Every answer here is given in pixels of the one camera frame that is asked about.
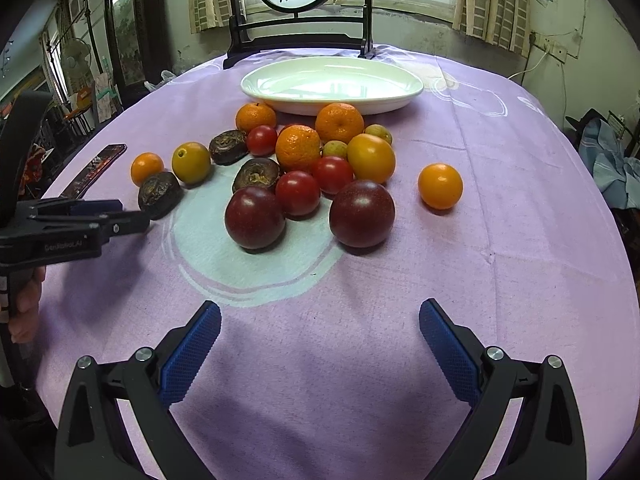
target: white oval plate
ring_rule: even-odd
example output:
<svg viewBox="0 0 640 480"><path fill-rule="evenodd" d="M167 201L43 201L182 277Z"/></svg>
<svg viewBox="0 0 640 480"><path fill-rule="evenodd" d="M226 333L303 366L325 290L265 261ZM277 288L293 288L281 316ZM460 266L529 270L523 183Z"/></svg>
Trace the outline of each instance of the white oval plate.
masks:
<svg viewBox="0 0 640 480"><path fill-rule="evenodd" d="M242 91L281 112L317 115L329 103L361 114L398 110L420 95L421 79L381 61L357 57L299 57L277 61L242 78Z"/></svg>

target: plastic bag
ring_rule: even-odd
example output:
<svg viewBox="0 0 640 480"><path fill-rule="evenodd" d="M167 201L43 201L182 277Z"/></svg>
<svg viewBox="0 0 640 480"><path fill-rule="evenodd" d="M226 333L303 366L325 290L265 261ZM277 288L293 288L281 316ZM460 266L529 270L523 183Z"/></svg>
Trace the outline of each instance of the plastic bag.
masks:
<svg viewBox="0 0 640 480"><path fill-rule="evenodd" d="M162 81L159 82L157 85L152 85L149 81L145 81L145 88L149 90L150 94L154 90L158 90L161 86L167 84L169 81L177 77L177 75L175 75L173 72L169 72L168 70L162 70L161 76L162 76Z"/></svg>

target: smartphone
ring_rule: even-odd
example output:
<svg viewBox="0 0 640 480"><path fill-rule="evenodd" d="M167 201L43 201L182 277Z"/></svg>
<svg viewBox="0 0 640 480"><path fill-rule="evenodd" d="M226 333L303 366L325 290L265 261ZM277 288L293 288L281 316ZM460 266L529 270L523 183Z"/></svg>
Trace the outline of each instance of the smartphone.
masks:
<svg viewBox="0 0 640 480"><path fill-rule="evenodd" d="M94 160L89 162L84 169L76 175L71 181L71 184L66 186L60 196L74 200L82 198L86 190L98 180L98 177L100 177L126 149L126 144L108 144L105 146L105 148L94 157Z"/></svg>

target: orange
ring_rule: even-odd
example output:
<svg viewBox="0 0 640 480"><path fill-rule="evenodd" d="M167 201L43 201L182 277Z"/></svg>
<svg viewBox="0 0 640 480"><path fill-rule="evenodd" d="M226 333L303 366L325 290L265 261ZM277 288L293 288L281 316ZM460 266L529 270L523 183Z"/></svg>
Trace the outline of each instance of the orange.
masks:
<svg viewBox="0 0 640 480"><path fill-rule="evenodd" d="M426 205L451 209L462 196L462 177L449 164L430 164L420 172L418 190Z"/></svg>
<svg viewBox="0 0 640 480"><path fill-rule="evenodd" d="M364 130L364 119L355 107L345 103L332 103L320 110L316 117L316 130L322 142L341 140L348 144Z"/></svg>
<svg viewBox="0 0 640 480"><path fill-rule="evenodd" d="M202 182L211 170L209 149L199 142L185 142L178 146L171 159L171 169L178 180L192 186Z"/></svg>
<svg viewBox="0 0 640 480"><path fill-rule="evenodd" d="M386 182L396 170L396 154L386 140L369 134L353 137L347 146L347 160L360 180Z"/></svg>
<svg viewBox="0 0 640 480"><path fill-rule="evenodd" d="M320 158L320 137L309 126L294 124L280 132L276 159L284 171L308 171Z"/></svg>
<svg viewBox="0 0 640 480"><path fill-rule="evenodd" d="M164 162L159 155L150 152L141 153L131 165L131 179L136 186L140 187L148 177L162 170L164 170Z"/></svg>
<svg viewBox="0 0 640 480"><path fill-rule="evenodd" d="M256 126L276 127L276 112L263 103L249 103L242 106L236 114L236 128L249 133Z"/></svg>

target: human hand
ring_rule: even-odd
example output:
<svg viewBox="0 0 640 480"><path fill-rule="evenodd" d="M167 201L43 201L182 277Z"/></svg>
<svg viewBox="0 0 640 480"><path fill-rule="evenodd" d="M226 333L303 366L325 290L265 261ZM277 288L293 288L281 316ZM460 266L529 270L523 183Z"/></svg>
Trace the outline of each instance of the human hand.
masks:
<svg viewBox="0 0 640 480"><path fill-rule="evenodd" d="M9 319L9 333L14 343L32 341L38 330L38 309L42 294L42 282L47 275L47 267L36 267L33 277L18 292L15 302L17 313Z"/></svg>

